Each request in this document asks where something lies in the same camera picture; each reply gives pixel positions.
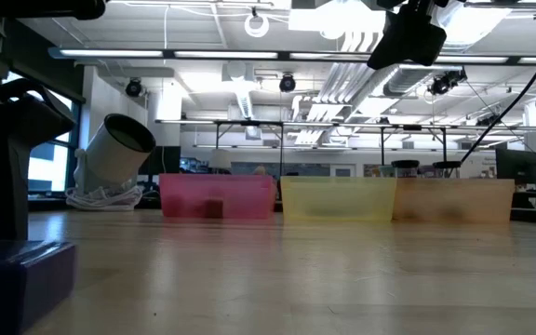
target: window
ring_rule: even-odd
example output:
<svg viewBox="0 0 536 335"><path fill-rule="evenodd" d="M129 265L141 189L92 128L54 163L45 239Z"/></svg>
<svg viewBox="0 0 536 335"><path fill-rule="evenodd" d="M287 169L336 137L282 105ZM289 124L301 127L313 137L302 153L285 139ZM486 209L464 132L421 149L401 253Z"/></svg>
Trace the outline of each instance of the window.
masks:
<svg viewBox="0 0 536 335"><path fill-rule="evenodd" d="M2 84L23 78L19 74L10 72ZM79 121L80 105L63 97L61 94L49 90L74 114L74 120ZM29 91L28 94L39 100L40 94ZM73 172L76 160L74 150L77 148L77 130L59 135L55 140L42 143L30 152L28 165L28 191L29 194L63 192L68 186L73 186Z"/></svg>

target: wooden table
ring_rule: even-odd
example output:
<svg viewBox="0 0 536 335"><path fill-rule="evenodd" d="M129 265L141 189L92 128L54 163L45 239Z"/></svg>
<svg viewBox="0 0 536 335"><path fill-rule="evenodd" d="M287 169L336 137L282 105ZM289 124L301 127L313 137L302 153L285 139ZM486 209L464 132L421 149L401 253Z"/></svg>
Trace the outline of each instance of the wooden table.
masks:
<svg viewBox="0 0 536 335"><path fill-rule="evenodd" d="M532 334L536 224L34 213L77 284L28 334Z"/></svg>

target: pink plastic bin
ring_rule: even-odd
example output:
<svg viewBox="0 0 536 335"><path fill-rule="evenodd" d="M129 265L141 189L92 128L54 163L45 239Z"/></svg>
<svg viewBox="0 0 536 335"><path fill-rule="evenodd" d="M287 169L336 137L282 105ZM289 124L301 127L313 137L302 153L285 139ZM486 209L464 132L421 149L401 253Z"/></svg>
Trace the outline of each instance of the pink plastic bin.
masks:
<svg viewBox="0 0 536 335"><path fill-rule="evenodd" d="M166 217L269 219L276 186L271 176L165 173L160 198Z"/></svg>

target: yellow plastic bin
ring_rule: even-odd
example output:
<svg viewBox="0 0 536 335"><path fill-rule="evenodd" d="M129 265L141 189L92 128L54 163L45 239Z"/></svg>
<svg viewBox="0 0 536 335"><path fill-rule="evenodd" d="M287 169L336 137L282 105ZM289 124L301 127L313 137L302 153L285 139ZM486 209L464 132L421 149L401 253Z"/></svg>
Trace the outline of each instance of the yellow plastic bin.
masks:
<svg viewBox="0 0 536 335"><path fill-rule="evenodd" d="M288 221L390 221L395 178L283 177Z"/></svg>

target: ceiling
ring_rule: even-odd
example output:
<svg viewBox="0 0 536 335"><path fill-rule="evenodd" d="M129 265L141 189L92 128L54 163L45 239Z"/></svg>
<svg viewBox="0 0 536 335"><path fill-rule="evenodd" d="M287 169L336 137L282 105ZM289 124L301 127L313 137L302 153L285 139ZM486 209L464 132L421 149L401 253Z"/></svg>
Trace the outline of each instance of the ceiling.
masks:
<svg viewBox="0 0 536 335"><path fill-rule="evenodd" d="M285 20L290 2L277 1L275 4L276 9L269 13ZM248 9L218 7L216 10L221 15L218 20L212 17L209 7L132 7L111 2L98 20L32 19L23 22L60 47L323 51L339 50L342 45L342 38L328 40L317 32L292 32L285 22L277 20L269 20L270 29L264 37L251 37L244 30ZM467 53L536 55L536 20L532 19L532 14L534 12L513 12L490 34L469 48ZM530 19L514 19L523 16ZM121 83L127 82L127 77L121 74L126 68L172 68L190 92L191 99L183 101L183 110L193 112L226 111L229 104L236 103L234 93L220 91L223 64L224 61L217 60L108 60L99 66L101 75L108 75L110 71L114 81ZM290 106L296 94L279 92L278 83L282 73L294 74L298 91L318 91L328 78L332 64L265 61L253 62L253 66L256 73L266 74L261 78L258 89L250 93L253 103ZM465 67L468 80L480 97L488 104L503 101L501 106L516 97L535 69L514 66ZM142 78L142 82L155 89L162 86L163 78ZM506 93L509 87L513 93ZM536 93L536 83L531 93ZM456 87L434 104L428 103L421 94L417 89L416 99L403 99L394 105L397 109L395 117L402 120L402 116L405 116L405 120L414 122L435 114L437 120L446 123L484 107L480 98L465 84ZM534 96L528 95L526 98L532 99ZM520 105L504 120L519 122L522 112Z"/></svg>

